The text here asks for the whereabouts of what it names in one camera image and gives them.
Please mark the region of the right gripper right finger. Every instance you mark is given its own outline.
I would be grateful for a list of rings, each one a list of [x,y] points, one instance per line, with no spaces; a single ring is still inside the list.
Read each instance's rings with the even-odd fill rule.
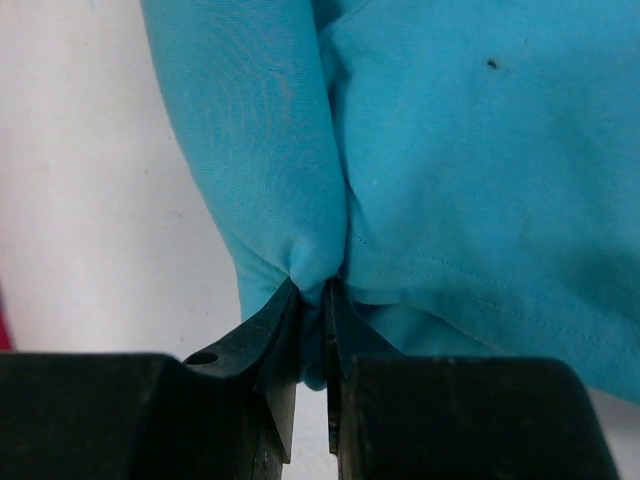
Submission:
[[[548,358],[408,356],[343,283],[324,292],[329,449],[342,479],[615,479],[575,372]]]

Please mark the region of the teal t shirt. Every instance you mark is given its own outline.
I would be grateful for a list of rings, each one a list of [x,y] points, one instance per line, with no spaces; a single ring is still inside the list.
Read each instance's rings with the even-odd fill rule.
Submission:
[[[244,317],[343,281],[396,348],[554,357],[639,398],[635,1],[145,1]]]

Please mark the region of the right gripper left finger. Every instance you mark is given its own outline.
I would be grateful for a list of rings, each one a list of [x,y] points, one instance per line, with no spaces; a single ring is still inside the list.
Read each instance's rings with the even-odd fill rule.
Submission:
[[[278,479],[291,460],[299,293],[185,360],[5,353],[5,479]]]

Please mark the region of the red t shirt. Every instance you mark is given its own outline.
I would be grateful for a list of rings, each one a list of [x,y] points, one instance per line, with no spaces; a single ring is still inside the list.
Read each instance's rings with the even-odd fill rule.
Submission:
[[[14,342],[7,316],[6,301],[3,290],[0,290],[0,351],[12,352]]]

